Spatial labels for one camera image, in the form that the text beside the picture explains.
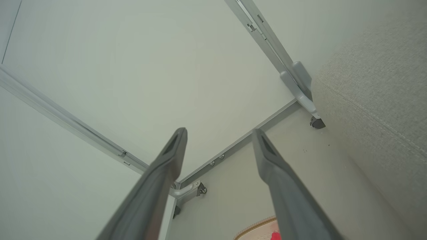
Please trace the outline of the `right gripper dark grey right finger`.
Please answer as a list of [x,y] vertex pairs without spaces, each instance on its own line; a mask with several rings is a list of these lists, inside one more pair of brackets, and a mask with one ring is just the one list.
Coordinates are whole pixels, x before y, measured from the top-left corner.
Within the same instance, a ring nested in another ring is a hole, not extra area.
[[280,155],[265,132],[253,129],[260,178],[268,185],[283,240],[342,240],[343,236]]

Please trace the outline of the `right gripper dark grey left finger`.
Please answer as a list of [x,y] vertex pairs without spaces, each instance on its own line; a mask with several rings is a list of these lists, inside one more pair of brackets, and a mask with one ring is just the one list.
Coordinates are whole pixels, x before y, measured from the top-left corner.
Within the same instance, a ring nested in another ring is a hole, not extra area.
[[178,128],[134,185],[97,237],[98,240],[157,240],[167,198],[180,175],[187,130]]

